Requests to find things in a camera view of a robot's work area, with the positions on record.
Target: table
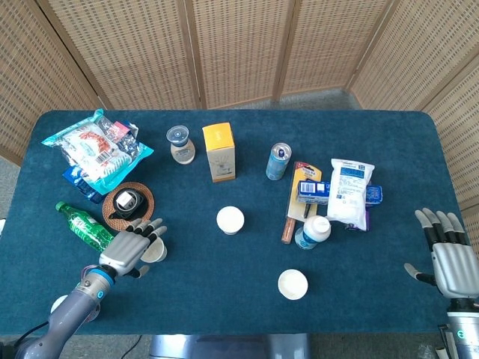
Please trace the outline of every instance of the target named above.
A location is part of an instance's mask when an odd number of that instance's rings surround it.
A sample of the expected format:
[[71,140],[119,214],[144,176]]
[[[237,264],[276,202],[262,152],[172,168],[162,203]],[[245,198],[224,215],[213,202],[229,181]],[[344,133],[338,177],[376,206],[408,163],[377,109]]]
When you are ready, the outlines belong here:
[[[51,111],[37,122],[19,175],[0,244],[0,334],[20,334],[43,322],[53,301],[79,280],[98,253],[67,227],[55,204],[64,200],[101,219],[61,173],[59,150],[40,144],[92,111]],[[121,278],[83,334],[261,334],[302,332],[435,331],[448,301],[413,280],[405,262],[432,272],[414,210],[427,206],[459,214],[435,126],[407,111],[107,111],[129,120],[155,152],[126,178],[155,196],[154,218],[168,226],[168,256],[141,280]],[[229,121],[237,178],[212,183],[201,128]],[[187,166],[171,157],[165,134],[188,126],[196,157]],[[384,201],[370,211],[371,231],[344,230],[312,251],[281,243],[292,175],[266,178],[276,142],[292,161],[319,167],[330,179],[331,157],[376,165],[372,180]],[[245,226],[226,236],[216,226],[223,206],[238,206]],[[326,208],[320,207],[320,214]],[[307,295],[288,301],[277,290],[285,269],[302,271]]]

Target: white snack bag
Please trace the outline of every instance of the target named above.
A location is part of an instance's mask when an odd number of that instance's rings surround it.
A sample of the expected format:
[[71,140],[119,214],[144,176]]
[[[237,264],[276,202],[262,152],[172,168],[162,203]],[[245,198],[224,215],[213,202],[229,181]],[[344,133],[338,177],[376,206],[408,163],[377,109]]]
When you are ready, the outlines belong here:
[[345,159],[332,159],[331,164],[327,218],[366,230],[366,186],[374,165]]

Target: woven rattan coaster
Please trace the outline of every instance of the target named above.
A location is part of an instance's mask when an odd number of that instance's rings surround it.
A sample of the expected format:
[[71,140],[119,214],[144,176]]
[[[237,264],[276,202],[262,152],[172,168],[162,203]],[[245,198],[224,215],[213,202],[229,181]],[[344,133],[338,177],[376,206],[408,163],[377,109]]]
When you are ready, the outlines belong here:
[[153,215],[153,210],[155,209],[155,200],[153,199],[153,194],[151,193],[150,189],[147,186],[142,185],[141,183],[138,183],[138,182],[125,182],[120,184],[117,188],[111,191],[108,194],[108,196],[106,196],[105,200],[103,201],[103,210],[102,210],[103,219],[105,220],[107,225],[109,225],[114,230],[118,230],[118,231],[125,230],[129,222],[125,219],[110,218],[109,216],[115,211],[115,208],[113,207],[113,198],[118,193],[118,191],[121,191],[124,188],[133,188],[136,191],[143,194],[144,197],[147,199],[148,208],[144,216],[141,217],[143,221],[150,219],[151,216]]

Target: wicker panel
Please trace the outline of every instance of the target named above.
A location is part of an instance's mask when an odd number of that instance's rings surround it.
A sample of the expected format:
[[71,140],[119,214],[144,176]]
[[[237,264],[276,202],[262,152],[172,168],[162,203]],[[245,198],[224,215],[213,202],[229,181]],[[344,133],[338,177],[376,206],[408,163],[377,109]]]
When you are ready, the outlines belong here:
[[208,108],[272,96],[288,1],[194,1]]
[[479,203],[479,66],[429,110],[460,203]]
[[479,257],[479,207],[475,212],[463,214],[463,220],[474,252]]
[[284,92],[343,87],[387,0],[303,0]]
[[26,1],[1,3],[0,154],[19,164],[43,112],[100,102],[41,13],[32,13]]
[[421,109],[478,44],[477,0],[402,0],[352,90],[365,108]]
[[195,108],[175,0],[50,0],[117,109]]

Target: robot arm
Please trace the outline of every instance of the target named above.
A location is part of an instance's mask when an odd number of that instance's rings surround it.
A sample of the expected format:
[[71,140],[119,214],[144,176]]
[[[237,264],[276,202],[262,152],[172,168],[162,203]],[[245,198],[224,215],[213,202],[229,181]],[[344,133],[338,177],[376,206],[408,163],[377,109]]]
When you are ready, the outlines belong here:
[[135,265],[157,238],[153,222],[134,221],[126,231],[113,238],[100,255],[100,265],[91,269],[76,288],[50,314],[46,334],[34,340],[16,343],[16,359],[57,359],[65,343],[80,328],[88,315],[105,298],[118,277],[140,278],[148,267]]
[[451,300],[449,330],[454,335],[459,359],[479,358],[479,262],[466,241],[464,229],[453,213],[415,212],[431,251],[434,275],[421,273],[409,263],[404,268],[416,280],[437,286]]

